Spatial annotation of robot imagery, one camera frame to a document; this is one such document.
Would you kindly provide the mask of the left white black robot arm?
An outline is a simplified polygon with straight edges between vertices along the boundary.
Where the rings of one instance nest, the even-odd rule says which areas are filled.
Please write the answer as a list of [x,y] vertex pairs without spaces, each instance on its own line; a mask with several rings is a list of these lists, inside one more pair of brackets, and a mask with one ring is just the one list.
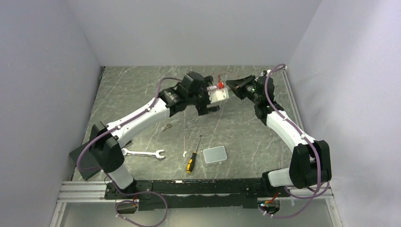
[[85,151],[90,152],[100,169],[117,185],[117,192],[125,199],[136,192],[136,181],[124,164],[122,148],[137,134],[153,123],[165,120],[193,105],[199,116],[219,110],[218,102],[228,99],[226,85],[213,77],[190,71],[177,84],[161,89],[148,103],[131,114],[103,124],[94,124]]

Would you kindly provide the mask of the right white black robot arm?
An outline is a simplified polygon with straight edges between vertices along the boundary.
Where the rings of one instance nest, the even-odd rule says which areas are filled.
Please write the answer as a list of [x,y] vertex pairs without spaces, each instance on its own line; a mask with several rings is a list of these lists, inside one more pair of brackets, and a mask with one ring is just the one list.
[[332,178],[330,147],[301,130],[274,100],[274,82],[268,74],[228,80],[226,85],[241,100],[249,99],[261,122],[275,131],[292,152],[288,168],[268,171],[261,177],[261,192],[274,195],[279,187],[298,189],[329,182]]

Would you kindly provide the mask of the grey rectangular tin box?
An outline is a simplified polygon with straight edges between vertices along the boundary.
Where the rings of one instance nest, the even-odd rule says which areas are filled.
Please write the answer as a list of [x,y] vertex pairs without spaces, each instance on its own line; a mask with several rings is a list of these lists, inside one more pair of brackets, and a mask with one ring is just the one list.
[[227,160],[227,152],[224,146],[204,149],[203,156],[207,164]]

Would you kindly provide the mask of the yellow black screwdriver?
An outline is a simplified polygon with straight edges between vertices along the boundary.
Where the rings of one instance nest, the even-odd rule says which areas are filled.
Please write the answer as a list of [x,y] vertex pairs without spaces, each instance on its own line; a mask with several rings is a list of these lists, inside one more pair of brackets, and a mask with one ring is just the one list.
[[201,138],[202,138],[202,135],[199,136],[199,140],[198,140],[196,149],[192,152],[192,156],[191,156],[191,158],[189,159],[189,161],[187,163],[186,172],[189,173],[189,174],[193,171],[193,169],[195,167],[196,156],[197,156],[197,152],[198,152],[198,149],[199,149],[199,146],[200,146]]

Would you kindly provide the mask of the silver open-end wrench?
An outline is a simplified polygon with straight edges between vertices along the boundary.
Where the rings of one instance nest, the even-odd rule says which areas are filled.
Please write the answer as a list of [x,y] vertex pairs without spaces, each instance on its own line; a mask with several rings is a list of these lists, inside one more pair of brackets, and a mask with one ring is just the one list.
[[126,148],[122,148],[122,154],[124,156],[141,156],[141,157],[153,157],[157,160],[165,159],[165,156],[162,155],[164,150],[157,150],[155,152],[147,152],[147,151],[131,151]]

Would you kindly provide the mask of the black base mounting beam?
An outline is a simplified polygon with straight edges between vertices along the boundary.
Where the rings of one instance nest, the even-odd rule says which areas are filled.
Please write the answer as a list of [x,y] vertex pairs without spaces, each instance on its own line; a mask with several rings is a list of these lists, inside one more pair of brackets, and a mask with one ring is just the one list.
[[137,199],[140,211],[177,208],[241,207],[255,209],[265,200],[289,198],[283,187],[268,187],[260,178],[138,180],[137,196],[124,196],[112,183],[106,185],[107,201]]

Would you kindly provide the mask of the black square plate front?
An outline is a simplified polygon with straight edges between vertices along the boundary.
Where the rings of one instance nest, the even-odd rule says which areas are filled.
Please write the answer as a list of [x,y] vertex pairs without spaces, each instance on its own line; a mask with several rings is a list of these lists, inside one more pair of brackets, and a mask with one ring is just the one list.
[[[82,144],[80,147],[74,149],[73,151],[71,151],[69,153],[69,157],[74,162],[75,165],[77,164],[79,155],[81,154],[82,150],[86,147],[87,144],[88,144],[88,142]],[[97,163],[96,159],[89,151],[87,151],[83,155],[81,162],[80,162],[80,166],[82,168],[95,168],[95,169],[88,170],[88,171],[78,170],[79,173],[81,174],[83,180],[85,180],[85,181],[89,180],[91,177],[95,176],[95,174],[100,172],[99,164]]]

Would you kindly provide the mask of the aluminium extrusion rail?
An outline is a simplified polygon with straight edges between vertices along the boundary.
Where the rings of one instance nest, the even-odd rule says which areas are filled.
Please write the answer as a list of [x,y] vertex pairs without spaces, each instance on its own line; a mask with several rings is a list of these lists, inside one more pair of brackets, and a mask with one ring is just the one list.
[[57,202],[104,202],[105,191],[104,182],[67,181],[61,184]]

